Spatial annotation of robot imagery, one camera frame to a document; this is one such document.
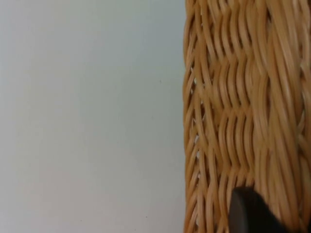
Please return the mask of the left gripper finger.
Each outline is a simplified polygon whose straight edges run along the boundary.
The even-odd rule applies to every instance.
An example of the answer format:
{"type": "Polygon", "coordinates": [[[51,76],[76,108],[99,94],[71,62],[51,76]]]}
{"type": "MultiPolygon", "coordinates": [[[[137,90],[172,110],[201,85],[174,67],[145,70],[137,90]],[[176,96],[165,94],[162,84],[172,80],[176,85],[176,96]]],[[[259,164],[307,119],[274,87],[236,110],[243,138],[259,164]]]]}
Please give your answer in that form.
{"type": "Polygon", "coordinates": [[[286,228],[269,210],[263,198],[251,187],[232,191],[229,208],[231,233],[285,233],[286,228]]]}

